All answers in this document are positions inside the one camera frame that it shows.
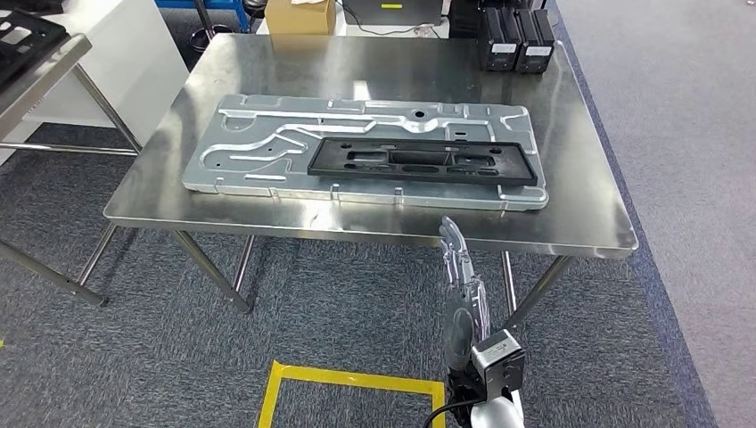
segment stainless steel table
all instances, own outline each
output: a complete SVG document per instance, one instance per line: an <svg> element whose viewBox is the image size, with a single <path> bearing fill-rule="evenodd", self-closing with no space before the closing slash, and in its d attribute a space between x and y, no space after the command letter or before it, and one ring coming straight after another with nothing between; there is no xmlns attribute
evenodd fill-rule
<svg viewBox="0 0 756 428"><path fill-rule="evenodd" d="M0 92L0 138L7 136L23 120L24 115L39 103L43 96L58 81L60 81L69 72L81 82L82 86L92 96L94 101L103 110L106 116L112 121L113 125L124 135L131 143L130 149L119 149L109 147L88 147L76 145L59 145L59 144L15 144L0 143L0 148L17 149L17 150L36 150L42 152L76 152L76 153L93 153L93 154L110 154L136 156L142 149L136 138L128 129L126 123L113 109L97 85L86 74L84 69L78 65L81 59L92 45L83 35L68 37L62 41L56 48L50 52L44 59L40 60L32 69L23 73L15 79L8 87ZM84 284L95 268L97 261L103 255L105 247L111 241L115 233L115 225L110 224L100 238L92 256L86 262L81 273L76 280L68 278L55 270L51 269L41 261L34 259L18 248L0 240L0 256L11 259L25 268L37 272L42 277L58 285L59 287L76 294L83 299L94 303L98 306L107 304L108 299L91 290L87 289Z"/></svg>
<svg viewBox="0 0 756 428"><path fill-rule="evenodd" d="M521 104L530 109L550 201L535 212L499 212L190 192L181 183L185 165L226 94ZM637 247L561 45L538 76L480 72L468 40L217 35L104 215L119 226L172 230L241 310L249 308L238 293L243 266L229 283L187 230L437 245L441 216L449 215L471 248L560 256L508 325L522 319L571 257L621 258ZM249 239L245 256L251 245ZM513 296L508 253L502 259ZM514 310L513 299L509 305Z"/></svg>

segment gray carpet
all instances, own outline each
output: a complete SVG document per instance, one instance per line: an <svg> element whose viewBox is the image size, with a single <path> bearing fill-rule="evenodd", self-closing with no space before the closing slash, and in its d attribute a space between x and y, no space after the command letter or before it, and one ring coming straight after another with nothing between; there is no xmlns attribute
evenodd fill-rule
<svg viewBox="0 0 756 428"><path fill-rule="evenodd" d="M756 6L559 5L648 236L637 269L663 280L719 425L756 426Z"/></svg>
<svg viewBox="0 0 756 428"><path fill-rule="evenodd" d="M109 129L44 126L37 141ZM0 168L0 236L76 274L129 160L16 153ZM196 235L231 274L242 238ZM473 253L503 320L500 259ZM518 293L550 262L514 257ZM273 358L441 380L436 249L259 238L240 315L169 235L120 229L87 306L0 261L0 425L255 426ZM517 333L528 350L530 427L684 426L680 398L626 261L582 260ZM276 426L417 426L426 396L284 381ZM453 426L448 418L448 426Z"/></svg>

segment black tray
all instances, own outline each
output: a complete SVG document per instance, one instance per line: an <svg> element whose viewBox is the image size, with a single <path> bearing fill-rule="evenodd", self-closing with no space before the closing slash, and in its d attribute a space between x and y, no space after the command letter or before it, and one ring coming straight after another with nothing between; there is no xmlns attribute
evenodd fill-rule
<svg viewBox="0 0 756 428"><path fill-rule="evenodd" d="M26 29L29 34L14 44L4 40L15 29ZM14 11L0 18L0 89L36 65L67 36L65 27L26 12Z"/></svg>
<svg viewBox="0 0 756 428"><path fill-rule="evenodd" d="M517 143L379 138L324 138L308 175L476 185L538 182Z"/></svg>
<svg viewBox="0 0 756 428"><path fill-rule="evenodd" d="M36 16L55 15L63 13L63 2L66 0L0 0L0 9L12 11L21 9L34 13Z"/></svg>

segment robotic hand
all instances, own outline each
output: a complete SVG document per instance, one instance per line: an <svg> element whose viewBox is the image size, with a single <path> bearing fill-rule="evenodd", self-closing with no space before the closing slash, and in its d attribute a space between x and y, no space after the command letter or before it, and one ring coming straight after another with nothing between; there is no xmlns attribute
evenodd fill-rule
<svg viewBox="0 0 756 428"><path fill-rule="evenodd" d="M444 217L439 231L448 277L444 359L449 404L442 408L451 410L462 428L522 428L512 392L522 387L525 352L506 330L490 334L485 284L475 275L459 227Z"/></svg>

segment yellow floor tape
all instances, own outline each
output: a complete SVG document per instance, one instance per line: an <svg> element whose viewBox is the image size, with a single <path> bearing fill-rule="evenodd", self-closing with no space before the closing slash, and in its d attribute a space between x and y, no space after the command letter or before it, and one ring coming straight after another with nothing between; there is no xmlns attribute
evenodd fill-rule
<svg viewBox="0 0 756 428"><path fill-rule="evenodd" d="M323 368L287 366L274 360L273 365L270 367L270 376L267 379L258 428L269 428L273 425L275 402L278 400L278 389L281 387L282 379L428 394L431 396L432 409L443 406L445 398L444 384L441 382L383 376L380 374L341 372L338 370L325 370ZM444 428L445 426L443 414L433 420L433 428Z"/></svg>

